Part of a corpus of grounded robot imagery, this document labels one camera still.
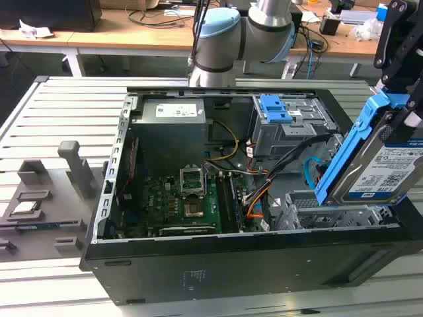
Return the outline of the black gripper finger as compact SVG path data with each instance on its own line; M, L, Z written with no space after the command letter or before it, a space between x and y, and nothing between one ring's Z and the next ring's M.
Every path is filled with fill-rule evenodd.
M404 59L407 30L407 1L391 1L378 41L373 65L382 71L386 89L402 89L400 70Z
M422 75L406 105L397 113L391 125L396 134L412 134L422 125Z

